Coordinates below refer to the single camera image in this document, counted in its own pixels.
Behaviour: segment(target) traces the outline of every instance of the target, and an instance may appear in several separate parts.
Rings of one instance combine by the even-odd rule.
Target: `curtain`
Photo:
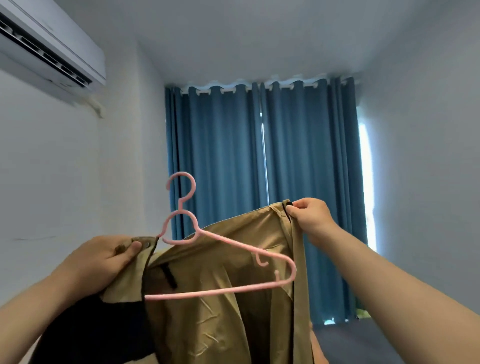
[[[319,80],[317,86],[270,89],[261,85],[270,201],[316,197],[334,220],[363,242],[366,219],[360,137],[353,78]],[[305,242],[311,319],[344,322],[355,315],[355,297],[333,263]]]
[[[235,92],[214,86],[209,93],[194,87],[182,95],[179,88],[166,89],[168,168],[170,174],[186,171],[197,190],[185,208],[201,227],[267,205],[265,167],[258,102],[258,85],[244,85]],[[181,177],[171,186],[170,207],[190,190]],[[174,239],[193,232],[190,219],[172,220]]]

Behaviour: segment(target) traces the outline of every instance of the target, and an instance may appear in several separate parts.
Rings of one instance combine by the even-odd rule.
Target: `white air conditioner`
[[[103,51],[53,0],[0,0],[0,52],[72,94],[106,83]]]

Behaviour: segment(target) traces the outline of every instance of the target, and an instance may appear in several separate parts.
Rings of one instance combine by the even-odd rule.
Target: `white ceiling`
[[[354,73],[426,0],[105,0],[167,84]]]

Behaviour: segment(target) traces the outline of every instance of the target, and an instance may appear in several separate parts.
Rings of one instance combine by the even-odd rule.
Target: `curtain rod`
[[[291,83],[289,85],[280,85],[280,88],[289,88],[290,90],[293,90],[293,88],[295,87],[295,84],[294,83]],[[313,82],[311,84],[303,84],[303,87],[313,87],[313,88],[317,88],[318,87],[318,81],[317,82]],[[246,86],[245,87],[245,90],[246,91],[251,91],[251,87],[248,87]],[[266,87],[265,88],[266,90],[269,90],[269,91],[272,91],[273,90],[273,83],[269,85],[269,87]],[[232,87],[232,88],[220,88],[220,92],[221,93],[224,93],[224,92],[233,92],[235,93],[235,91],[237,91],[237,88],[236,87]],[[211,94],[212,93],[212,89],[209,88],[208,90],[195,90],[195,92],[197,93],[197,95],[200,95],[200,94]],[[185,94],[188,94],[188,89],[187,90],[181,90],[180,93],[182,95],[185,95]]]

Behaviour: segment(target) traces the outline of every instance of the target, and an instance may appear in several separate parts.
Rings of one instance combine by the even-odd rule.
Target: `hanger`
[[[279,254],[279,253],[272,253],[269,252],[268,250],[265,249],[260,249],[255,246],[247,245],[244,243],[240,243],[236,240],[232,240],[229,238],[226,238],[221,235],[214,234],[209,231],[205,231],[201,229],[198,226],[198,220],[195,217],[195,215],[188,211],[183,209],[183,203],[185,201],[188,201],[189,199],[192,198],[193,194],[195,193],[196,189],[196,183],[195,183],[195,178],[187,172],[177,172],[174,173],[170,176],[167,182],[167,190],[170,190],[170,182],[175,179],[176,177],[179,176],[186,176],[190,179],[192,182],[192,188],[190,189],[190,192],[184,197],[179,198],[179,209],[176,211],[173,211],[167,220],[163,223],[163,229],[162,232],[157,236],[158,238],[161,238],[165,232],[167,231],[167,226],[168,222],[176,215],[180,214],[185,214],[192,219],[193,223],[193,228],[195,229],[195,234],[190,238],[190,239],[185,239],[185,240],[169,240],[162,238],[163,242],[171,245],[187,245],[193,243],[195,240],[197,240],[201,235],[206,235],[212,239],[215,240],[220,240],[221,242],[236,246],[240,249],[248,250],[249,252],[255,253],[256,256],[256,261],[257,264],[260,265],[261,267],[266,267],[268,265],[268,262],[262,262],[260,260],[260,255],[265,255],[269,256],[271,258],[278,258],[281,260],[286,261],[290,265],[291,269],[291,274],[288,279],[280,279],[280,275],[278,270],[275,271],[275,281],[272,282],[266,282],[266,283],[256,283],[256,284],[249,284],[246,286],[240,286],[240,287],[230,287],[230,288],[220,288],[216,290],[208,290],[208,291],[196,291],[196,292],[183,292],[183,293],[167,293],[167,294],[147,294],[145,295],[145,299],[147,301],[161,301],[161,300],[179,300],[182,298],[193,298],[193,297],[205,297],[205,296],[214,296],[217,294],[224,294],[224,293],[238,293],[238,292],[249,292],[249,291],[257,291],[257,290],[266,290],[269,288],[275,288],[275,287],[282,287],[285,286],[286,284],[289,284],[295,279],[295,276],[297,275],[297,267],[295,266],[295,262],[289,257],[284,254]]]

